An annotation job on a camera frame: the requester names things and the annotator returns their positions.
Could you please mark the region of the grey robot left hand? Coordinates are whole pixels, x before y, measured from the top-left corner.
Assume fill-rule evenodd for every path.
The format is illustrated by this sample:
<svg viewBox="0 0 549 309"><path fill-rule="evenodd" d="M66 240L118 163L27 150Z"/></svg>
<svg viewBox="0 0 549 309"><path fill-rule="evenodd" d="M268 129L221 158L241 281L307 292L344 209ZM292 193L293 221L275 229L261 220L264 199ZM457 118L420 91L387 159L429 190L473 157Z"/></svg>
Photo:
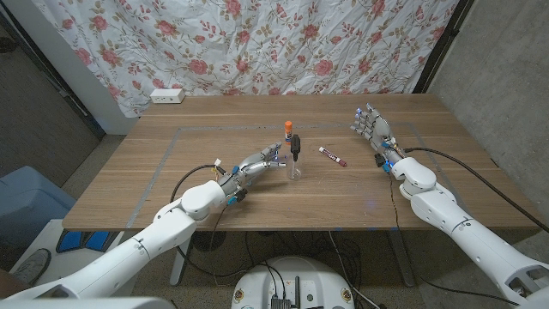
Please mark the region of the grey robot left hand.
<svg viewBox="0 0 549 309"><path fill-rule="evenodd" d="M239 200L238 195L245 191L250 183L269 169L285 168L286 164L278 160L282 142L275 142L263 151L245 158L231 172L223 175L218 183L228 200Z"/></svg>

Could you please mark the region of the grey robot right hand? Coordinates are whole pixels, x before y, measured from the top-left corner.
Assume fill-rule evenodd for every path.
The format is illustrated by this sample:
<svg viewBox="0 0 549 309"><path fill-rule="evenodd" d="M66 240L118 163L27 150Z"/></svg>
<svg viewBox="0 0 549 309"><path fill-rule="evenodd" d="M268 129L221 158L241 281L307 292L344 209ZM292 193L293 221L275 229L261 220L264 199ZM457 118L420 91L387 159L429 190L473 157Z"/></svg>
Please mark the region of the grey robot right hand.
<svg viewBox="0 0 549 309"><path fill-rule="evenodd" d="M376 165L389 173L396 162L406 157L396 142L389 123L370 104L366 105L366 109L358 108L354 117L355 121L350 129L370 143L376 152Z"/></svg>

